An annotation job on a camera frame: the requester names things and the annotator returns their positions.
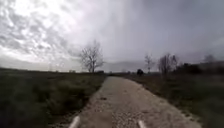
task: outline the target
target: bush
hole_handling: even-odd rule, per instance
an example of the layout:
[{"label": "bush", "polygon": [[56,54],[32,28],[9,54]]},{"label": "bush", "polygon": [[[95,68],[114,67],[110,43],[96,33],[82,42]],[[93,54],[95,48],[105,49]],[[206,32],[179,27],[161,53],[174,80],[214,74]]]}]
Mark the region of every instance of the bush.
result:
[{"label": "bush", "polygon": [[178,66],[174,73],[201,74],[202,70],[199,65],[185,63]]},{"label": "bush", "polygon": [[137,70],[137,75],[142,76],[144,74],[144,72],[141,69]]}]

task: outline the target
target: gray cloud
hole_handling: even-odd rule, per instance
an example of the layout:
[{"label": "gray cloud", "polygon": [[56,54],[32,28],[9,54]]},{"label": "gray cloud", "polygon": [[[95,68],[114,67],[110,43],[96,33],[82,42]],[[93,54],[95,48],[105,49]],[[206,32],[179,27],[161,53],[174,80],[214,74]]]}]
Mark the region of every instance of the gray cloud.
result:
[{"label": "gray cloud", "polygon": [[72,56],[94,39],[108,62],[141,61],[146,53],[159,58],[167,52],[185,61],[207,53],[223,58],[223,0],[31,0],[26,13],[13,6],[16,1],[0,0],[0,48],[11,57],[21,53],[14,56],[18,60],[77,63]]}]

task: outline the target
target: grass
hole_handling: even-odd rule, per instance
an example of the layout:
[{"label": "grass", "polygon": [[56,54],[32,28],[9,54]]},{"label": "grass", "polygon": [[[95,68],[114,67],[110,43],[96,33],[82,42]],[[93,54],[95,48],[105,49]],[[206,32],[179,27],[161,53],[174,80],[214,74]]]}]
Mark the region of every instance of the grass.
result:
[{"label": "grass", "polygon": [[79,111],[105,76],[0,70],[0,127],[44,128]]},{"label": "grass", "polygon": [[160,75],[125,77],[143,84],[186,115],[196,115],[203,128],[224,127],[224,76],[173,75],[166,79]]}]

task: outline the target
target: ground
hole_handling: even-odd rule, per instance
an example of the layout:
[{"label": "ground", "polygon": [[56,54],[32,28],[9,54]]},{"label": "ground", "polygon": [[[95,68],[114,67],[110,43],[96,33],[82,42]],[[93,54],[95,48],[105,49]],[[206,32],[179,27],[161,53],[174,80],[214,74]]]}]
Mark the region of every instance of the ground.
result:
[{"label": "ground", "polygon": [[181,112],[133,81],[109,77],[79,114],[80,128],[200,128]]}]

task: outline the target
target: shrub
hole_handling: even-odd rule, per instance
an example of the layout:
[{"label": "shrub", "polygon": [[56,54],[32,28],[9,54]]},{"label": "shrub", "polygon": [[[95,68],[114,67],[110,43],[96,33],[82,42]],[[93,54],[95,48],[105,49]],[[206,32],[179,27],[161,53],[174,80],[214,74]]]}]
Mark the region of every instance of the shrub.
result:
[{"label": "shrub", "polygon": [[137,70],[137,75],[142,76],[144,74],[144,72],[141,69]]}]

